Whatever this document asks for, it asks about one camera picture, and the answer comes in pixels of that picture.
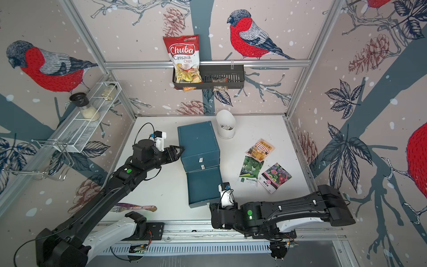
small glass jar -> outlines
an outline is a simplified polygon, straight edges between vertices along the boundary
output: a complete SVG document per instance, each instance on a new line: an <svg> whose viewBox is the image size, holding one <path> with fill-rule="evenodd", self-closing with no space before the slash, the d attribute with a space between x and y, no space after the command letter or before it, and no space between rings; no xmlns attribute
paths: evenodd
<svg viewBox="0 0 427 267"><path fill-rule="evenodd" d="M91 122L100 118L101 114L89 103L89 99L85 93L72 94L70 101L79 108L83 118L91 120Z"/></svg>

metal rail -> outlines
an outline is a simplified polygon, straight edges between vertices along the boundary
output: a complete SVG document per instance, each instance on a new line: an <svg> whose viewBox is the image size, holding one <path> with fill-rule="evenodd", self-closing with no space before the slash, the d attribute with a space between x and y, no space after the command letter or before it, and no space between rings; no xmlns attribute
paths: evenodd
<svg viewBox="0 0 427 267"><path fill-rule="evenodd" d="M261 60L209 60L200 65L244 65L245 67L309 67L309 59L261 59ZM171 61L117 61L105 62L107 70L164 69L173 68Z"/></svg>

teal box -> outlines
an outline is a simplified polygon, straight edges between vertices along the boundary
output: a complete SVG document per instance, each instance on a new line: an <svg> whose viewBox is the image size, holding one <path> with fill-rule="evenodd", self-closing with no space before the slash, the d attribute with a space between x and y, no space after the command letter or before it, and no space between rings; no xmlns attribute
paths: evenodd
<svg viewBox="0 0 427 267"><path fill-rule="evenodd" d="M212 122L205 121L178 127L179 145L186 173L219 165L219 146Z"/></svg>
<svg viewBox="0 0 427 267"><path fill-rule="evenodd" d="M187 183L190 208L220 202L218 186L222 184L222 178L219 166L187 173Z"/></svg>

chips bag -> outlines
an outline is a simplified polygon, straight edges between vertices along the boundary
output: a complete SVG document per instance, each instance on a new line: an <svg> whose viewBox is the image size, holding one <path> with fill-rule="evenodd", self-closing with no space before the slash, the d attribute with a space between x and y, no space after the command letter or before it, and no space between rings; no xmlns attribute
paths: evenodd
<svg viewBox="0 0 427 267"><path fill-rule="evenodd" d="M199 73L199 36L163 37L163 41L175 68L175 82L202 82Z"/></svg>

seed packet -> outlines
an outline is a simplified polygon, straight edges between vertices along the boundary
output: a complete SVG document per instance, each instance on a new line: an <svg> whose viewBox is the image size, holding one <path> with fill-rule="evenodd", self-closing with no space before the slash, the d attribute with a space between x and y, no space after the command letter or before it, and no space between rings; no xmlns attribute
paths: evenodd
<svg viewBox="0 0 427 267"><path fill-rule="evenodd" d="M259 163L252 157L245 156L242 170L240 171L239 181L257 185L257 177L264 162Z"/></svg>
<svg viewBox="0 0 427 267"><path fill-rule="evenodd" d="M267 191L272 194L274 193L279 186L281 186L284 182L291 179L292 176L289 172L285 171L278 163L274 164L263 172L258 177L258 181L267 189Z"/></svg>
<svg viewBox="0 0 427 267"><path fill-rule="evenodd" d="M255 145L246 151L246 154L256 159L258 162L262 162L271 152L275 149L270 143L264 139L260 139Z"/></svg>

